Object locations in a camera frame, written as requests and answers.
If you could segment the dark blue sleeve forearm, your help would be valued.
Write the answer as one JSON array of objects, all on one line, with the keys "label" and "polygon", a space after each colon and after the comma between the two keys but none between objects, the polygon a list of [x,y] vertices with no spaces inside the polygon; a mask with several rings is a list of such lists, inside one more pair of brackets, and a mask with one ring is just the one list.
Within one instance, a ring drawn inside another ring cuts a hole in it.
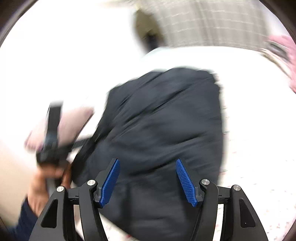
[{"label": "dark blue sleeve forearm", "polygon": [[28,241],[38,217],[29,206],[28,198],[23,201],[16,226],[8,228],[9,240]]}]

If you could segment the person's left hand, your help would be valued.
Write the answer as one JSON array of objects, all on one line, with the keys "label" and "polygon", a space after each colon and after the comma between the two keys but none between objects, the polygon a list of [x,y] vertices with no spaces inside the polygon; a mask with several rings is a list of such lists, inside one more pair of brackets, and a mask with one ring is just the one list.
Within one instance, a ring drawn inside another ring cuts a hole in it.
[{"label": "person's left hand", "polygon": [[47,179],[62,179],[61,185],[70,188],[71,164],[66,167],[56,167],[50,164],[39,166],[34,173],[27,193],[28,204],[38,217],[49,200]]}]

